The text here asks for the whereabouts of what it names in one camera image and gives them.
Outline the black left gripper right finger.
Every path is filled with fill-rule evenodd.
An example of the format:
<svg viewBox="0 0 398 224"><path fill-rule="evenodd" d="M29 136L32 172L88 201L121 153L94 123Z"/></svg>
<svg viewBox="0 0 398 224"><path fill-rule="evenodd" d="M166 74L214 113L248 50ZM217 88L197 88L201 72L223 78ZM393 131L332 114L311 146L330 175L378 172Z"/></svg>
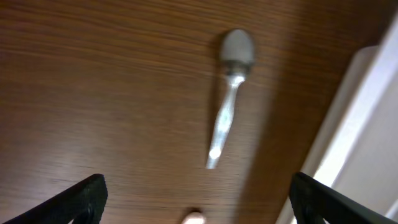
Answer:
<svg viewBox="0 0 398 224"><path fill-rule="evenodd" d="M298 224L397 224L303 172L292 176L289 199Z"/></svg>

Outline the pink handled utensil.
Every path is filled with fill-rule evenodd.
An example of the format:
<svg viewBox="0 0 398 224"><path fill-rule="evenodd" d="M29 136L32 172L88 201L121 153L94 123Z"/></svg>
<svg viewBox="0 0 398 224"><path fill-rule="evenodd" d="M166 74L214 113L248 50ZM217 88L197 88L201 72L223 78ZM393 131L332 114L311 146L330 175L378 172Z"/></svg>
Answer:
<svg viewBox="0 0 398 224"><path fill-rule="evenodd" d="M181 224L205 224L206 217L201 212L190 212L187 214Z"/></svg>

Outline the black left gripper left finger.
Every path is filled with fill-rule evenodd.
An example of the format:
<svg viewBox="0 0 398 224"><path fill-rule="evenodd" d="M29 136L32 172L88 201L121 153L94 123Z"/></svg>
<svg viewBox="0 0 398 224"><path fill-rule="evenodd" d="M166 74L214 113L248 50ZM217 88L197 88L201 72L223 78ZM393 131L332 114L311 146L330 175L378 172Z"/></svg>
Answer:
<svg viewBox="0 0 398 224"><path fill-rule="evenodd" d="M107 199L104 175L93 174L5 224L99 224Z"/></svg>

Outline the small steel teaspoon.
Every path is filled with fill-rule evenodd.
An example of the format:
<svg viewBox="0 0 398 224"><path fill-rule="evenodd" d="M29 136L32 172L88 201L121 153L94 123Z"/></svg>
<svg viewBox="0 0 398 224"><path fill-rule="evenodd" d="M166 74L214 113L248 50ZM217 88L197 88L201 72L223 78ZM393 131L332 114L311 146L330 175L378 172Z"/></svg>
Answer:
<svg viewBox="0 0 398 224"><path fill-rule="evenodd" d="M255 62L250 34L243 29L228 32L221 43L220 61L226 69L226 94L215 119L207 169L215 169L218 164L233 123L238 88L247 80Z"/></svg>

